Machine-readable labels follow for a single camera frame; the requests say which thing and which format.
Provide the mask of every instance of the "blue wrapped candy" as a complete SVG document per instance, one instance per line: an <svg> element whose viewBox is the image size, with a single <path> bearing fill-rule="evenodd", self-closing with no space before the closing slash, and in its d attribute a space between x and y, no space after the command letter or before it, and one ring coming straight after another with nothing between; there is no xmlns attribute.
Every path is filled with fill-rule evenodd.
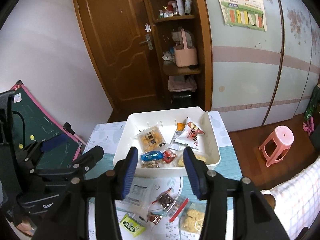
<svg viewBox="0 0 320 240"><path fill-rule="evenodd" d="M151 151L147 152L141 155L141 160L144 162L148 161L157 161L157 160L162 160L163 159L163 153L160 151Z"/></svg>

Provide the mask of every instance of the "wooden door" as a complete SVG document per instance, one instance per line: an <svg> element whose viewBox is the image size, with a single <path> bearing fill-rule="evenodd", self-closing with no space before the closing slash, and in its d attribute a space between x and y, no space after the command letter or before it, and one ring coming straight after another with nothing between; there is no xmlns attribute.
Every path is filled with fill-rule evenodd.
<svg viewBox="0 0 320 240"><path fill-rule="evenodd" d="M146 41L143 0L76 0L90 50L116 111L164 109L154 44Z"/></svg>

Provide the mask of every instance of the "blue gripper pad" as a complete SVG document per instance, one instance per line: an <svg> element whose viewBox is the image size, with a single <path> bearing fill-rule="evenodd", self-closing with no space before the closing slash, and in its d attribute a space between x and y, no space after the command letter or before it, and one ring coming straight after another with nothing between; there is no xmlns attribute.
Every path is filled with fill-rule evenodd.
<svg viewBox="0 0 320 240"><path fill-rule="evenodd" d="M191 147L183 150L183 161L187 170L192 192L199 200L207 199L208 187L205 173L208 171L203 161L197 160Z"/></svg>
<svg viewBox="0 0 320 240"><path fill-rule="evenodd" d="M138 149L136 147L131 147L128 155L125 159L125 167L127 169L124 171L123 177L123 187L121 191L121 197L124 199L130 192L131 184L133 181L134 173L136 172L138 164Z"/></svg>
<svg viewBox="0 0 320 240"><path fill-rule="evenodd" d="M62 145L63 143L65 143L68 139L68 135L66 135L65 133L59 134L47 141L44 141L42 143L42 147L40 149L40 151L42 152L50 152L52 149L59 147L60 145Z"/></svg>

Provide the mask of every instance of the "sliding wardrobe door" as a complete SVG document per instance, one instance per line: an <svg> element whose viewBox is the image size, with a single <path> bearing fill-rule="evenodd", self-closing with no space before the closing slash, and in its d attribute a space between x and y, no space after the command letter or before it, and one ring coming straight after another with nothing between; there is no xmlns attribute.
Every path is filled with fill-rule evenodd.
<svg viewBox="0 0 320 240"><path fill-rule="evenodd" d="M279 85L265 124L294 116L307 83L311 60L309 12L301 0L281 0L284 59Z"/></svg>
<svg viewBox="0 0 320 240"><path fill-rule="evenodd" d="M263 0L267 31L224 24L218 0L206 0L212 35L212 110L228 131L260 126L274 92L280 65L278 0Z"/></svg>
<svg viewBox="0 0 320 240"><path fill-rule="evenodd" d="M320 29L309 12L311 22L312 55L306 87L295 114L302 114L306 110L313 88L318 84L320 73Z"/></svg>

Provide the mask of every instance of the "chalkboard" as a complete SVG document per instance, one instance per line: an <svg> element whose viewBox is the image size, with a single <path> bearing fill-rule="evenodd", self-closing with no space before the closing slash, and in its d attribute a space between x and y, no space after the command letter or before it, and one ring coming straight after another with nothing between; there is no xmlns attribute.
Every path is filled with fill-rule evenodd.
<svg viewBox="0 0 320 240"><path fill-rule="evenodd" d="M41 109L40 104L21 81L18 81L13 89L15 89L14 103L12 104L13 142L16 152L34 140L40 142L66 133L49 114L44 112L44 109ZM25 142L22 120L25 123ZM37 169L66 168L72 162L81 145L73 135L68 135L68 139L63 145L44 153Z"/></svg>

